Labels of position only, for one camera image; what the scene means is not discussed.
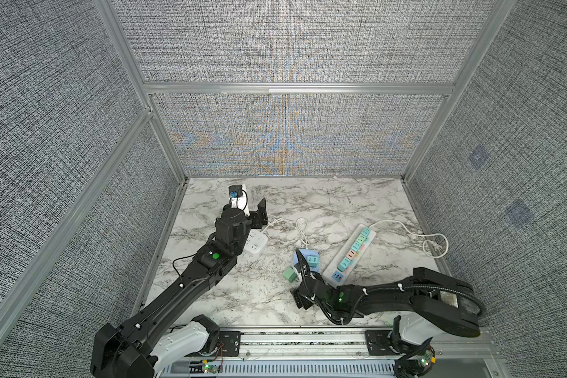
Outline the blue square power strip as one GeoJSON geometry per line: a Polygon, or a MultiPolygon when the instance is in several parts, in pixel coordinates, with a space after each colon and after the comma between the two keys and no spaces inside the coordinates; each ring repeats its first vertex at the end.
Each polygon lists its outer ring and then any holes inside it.
{"type": "Polygon", "coordinates": [[[293,253],[292,268],[297,272],[302,270],[310,272],[319,272],[320,257],[318,252],[309,249],[297,249],[293,253]],[[302,255],[304,263],[299,261],[299,255],[302,255]]]}

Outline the white square power strip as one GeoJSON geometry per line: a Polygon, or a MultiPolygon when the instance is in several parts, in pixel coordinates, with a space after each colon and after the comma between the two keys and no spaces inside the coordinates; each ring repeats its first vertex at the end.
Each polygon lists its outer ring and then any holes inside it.
{"type": "Polygon", "coordinates": [[[269,238],[264,232],[252,229],[247,237],[243,252],[250,253],[252,255],[259,255],[264,249],[266,249],[268,242],[269,238]]]}

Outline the long white power strip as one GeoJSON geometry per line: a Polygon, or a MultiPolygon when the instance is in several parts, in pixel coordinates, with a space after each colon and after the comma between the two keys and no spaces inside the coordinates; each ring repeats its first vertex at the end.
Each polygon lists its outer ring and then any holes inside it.
{"type": "Polygon", "coordinates": [[[323,269],[321,275],[324,281],[335,288],[344,285],[375,238],[376,232],[372,228],[360,224],[323,269]]]}

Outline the pink plug cube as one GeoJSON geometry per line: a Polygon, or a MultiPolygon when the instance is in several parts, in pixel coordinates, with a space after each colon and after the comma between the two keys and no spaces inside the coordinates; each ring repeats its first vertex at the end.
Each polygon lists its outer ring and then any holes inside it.
{"type": "Polygon", "coordinates": [[[346,255],[346,257],[351,261],[354,260],[357,256],[358,256],[358,252],[354,250],[350,250],[346,255]]]}

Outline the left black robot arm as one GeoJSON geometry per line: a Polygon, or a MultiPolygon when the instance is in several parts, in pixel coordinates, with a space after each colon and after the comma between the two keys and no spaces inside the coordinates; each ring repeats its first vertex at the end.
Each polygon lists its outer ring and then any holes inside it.
{"type": "Polygon", "coordinates": [[[215,232],[193,256],[184,272],[153,302],[118,327],[105,324],[95,335],[91,374],[95,377],[156,377],[188,354],[209,354],[219,327],[197,316],[182,329],[168,333],[185,310],[216,286],[235,266],[252,229],[269,222],[266,200],[256,211],[225,209],[215,232]]]}

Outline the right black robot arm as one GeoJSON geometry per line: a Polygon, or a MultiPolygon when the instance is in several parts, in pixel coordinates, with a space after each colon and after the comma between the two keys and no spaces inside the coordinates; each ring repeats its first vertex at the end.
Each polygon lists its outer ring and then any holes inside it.
{"type": "Polygon", "coordinates": [[[471,284],[424,267],[393,283],[333,287],[310,270],[296,250],[296,270],[301,284],[291,291],[297,307],[317,306],[334,325],[346,326],[354,318],[383,312],[410,312],[415,319],[398,316],[389,336],[394,351],[407,351],[436,335],[464,338],[480,336],[479,320],[486,308],[471,284]]]}

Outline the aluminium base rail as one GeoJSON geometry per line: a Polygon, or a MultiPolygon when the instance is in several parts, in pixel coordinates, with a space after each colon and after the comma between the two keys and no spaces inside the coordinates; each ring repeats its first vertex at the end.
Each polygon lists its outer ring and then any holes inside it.
{"type": "Polygon", "coordinates": [[[239,355],[178,358],[156,377],[496,377],[487,340],[440,335],[430,346],[371,355],[365,334],[389,328],[229,328],[242,332],[239,355]]]}

